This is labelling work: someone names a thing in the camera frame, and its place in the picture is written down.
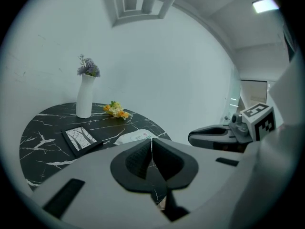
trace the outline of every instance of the round table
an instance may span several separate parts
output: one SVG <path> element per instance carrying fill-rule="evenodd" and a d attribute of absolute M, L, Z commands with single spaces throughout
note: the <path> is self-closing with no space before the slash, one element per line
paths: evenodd
<path fill-rule="evenodd" d="M 25 128 L 20 141 L 20 163 L 27 183 L 34 190 L 44 180 L 54 175 L 76 160 L 65 141 L 61 130 L 69 126 L 81 124 L 93 134 L 100 137 L 104 144 L 95 151 L 111 148 L 119 136 L 146 129 L 160 138 L 169 139 L 166 132 L 156 123 L 133 111 L 126 120 L 114 118 L 103 111 L 104 104 L 93 103 L 90 118 L 81 119 L 76 116 L 76 103 L 59 104 L 36 115 Z M 154 183 L 163 183 L 157 167 L 151 162 L 147 177 Z M 153 199 L 159 203 L 166 191 L 155 190 Z"/>

